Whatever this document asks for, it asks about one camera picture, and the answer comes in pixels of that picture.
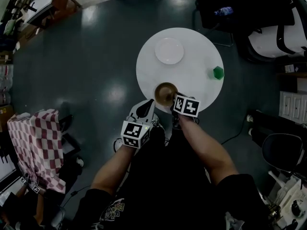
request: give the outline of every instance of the white round table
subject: white round table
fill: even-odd
[[[156,44],[166,37],[179,40],[184,48],[183,58],[174,65],[162,63],[154,52]],[[170,82],[180,93],[201,101],[202,111],[222,89],[224,78],[217,80],[213,76],[217,66],[224,69],[219,52],[208,38],[187,28],[170,28],[153,35],[143,45],[136,63],[136,77],[147,99],[155,99],[154,91],[160,83]],[[156,107],[171,113],[169,107],[157,102]]]

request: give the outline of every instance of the white cube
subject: white cube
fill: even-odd
[[[124,145],[140,149],[149,141],[150,126],[124,121],[120,136]]]
[[[174,111],[184,116],[197,117],[200,111],[201,102],[185,96],[177,95]]]

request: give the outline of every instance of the blue bottle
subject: blue bottle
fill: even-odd
[[[232,7],[224,7],[220,8],[218,11],[214,12],[214,15],[219,15],[219,16],[225,16],[225,15],[230,15],[234,12]]]

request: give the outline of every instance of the red checkered cloth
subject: red checkered cloth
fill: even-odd
[[[58,178],[63,165],[59,112],[53,109],[14,115],[8,121],[9,133],[19,165],[31,181],[59,193],[65,193],[65,182]]]

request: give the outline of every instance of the dark floor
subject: dark floor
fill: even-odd
[[[56,108],[62,117],[74,116],[70,134],[81,145],[85,167],[72,191],[90,185],[113,155],[112,142],[120,136],[122,121],[144,99],[135,74],[142,45],[163,29],[192,28],[194,2],[107,1],[50,27],[16,53],[12,90],[16,111]],[[205,32],[199,14],[195,24],[195,30]],[[216,33],[217,40],[225,38],[227,35]],[[271,65],[245,61],[236,45],[217,49],[224,63],[224,85],[199,119],[206,132],[223,142],[240,130],[248,109],[278,115],[279,85]],[[156,113],[169,134],[171,115]],[[248,126],[245,123],[242,134],[224,147],[239,172],[251,174],[260,191],[265,191],[269,167],[248,136]],[[67,218],[73,218],[84,194],[81,191],[66,205]]]

